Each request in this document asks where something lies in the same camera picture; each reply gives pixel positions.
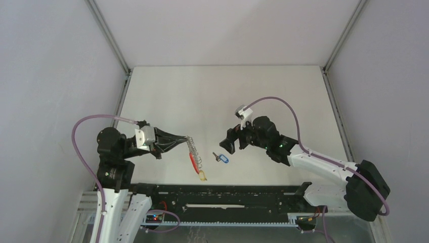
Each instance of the gray floor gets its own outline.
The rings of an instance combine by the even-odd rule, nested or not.
[[[371,243],[374,242],[369,224],[356,217],[327,217],[329,234],[336,243]],[[323,230],[322,220],[318,220],[318,229]],[[134,243],[309,243],[323,242],[322,234],[300,234],[289,227],[179,227],[165,234],[145,233],[140,230]]]

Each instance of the metal key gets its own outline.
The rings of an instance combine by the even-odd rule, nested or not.
[[[219,156],[217,156],[217,155],[215,154],[215,152],[213,152],[213,155],[216,157],[216,161],[221,161],[221,158],[219,158]]]

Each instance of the wall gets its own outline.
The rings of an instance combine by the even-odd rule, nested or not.
[[[370,1],[329,77],[357,160],[391,187],[394,242],[426,242],[429,2]]]
[[[131,67],[325,65],[359,0],[98,0]]]
[[[0,4],[0,235],[2,242],[66,242],[92,179],[71,144],[83,116],[112,114],[124,73],[83,0]],[[95,137],[77,142],[93,169]]]

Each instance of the white tabletop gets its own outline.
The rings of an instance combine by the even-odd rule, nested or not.
[[[295,110],[302,141],[312,150],[346,160],[337,124],[318,66],[187,66],[136,67],[133,70],[122,117],[146,120],[176,135],[193,137],[207,181],[195,173],[186,143],[156,160],[147,154],[131,158],[133,183],[203,185],[300,185],[305,181],[331,184],[307,171],[272,161],[263,149],[248,146],[231,155],[219,147],[226,131],[240,120],[242,104],[264,96],[278,96]],[[292,114],[282,103],[262,101],[252,107],[253,118],[266,115],[279,132],[296,139]],[[127,137],[134,128],[119,123]],[[229,163],[218,162],[213,152]]]

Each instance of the metal spring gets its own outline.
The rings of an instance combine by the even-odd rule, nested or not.
[[[195,163],[198,166],[198,169],[201,170],[202,168],[202,160],[201,157],[198,156],[198,151],[197,148],[195,147],[195,143],[194,143],[194,139],[192,139],[192,137],[187,137],[188,141],[186,141],[186,143],[188,144],[188,148],[189,148],[189,152],[192,154],[192,156],[194,157]]]

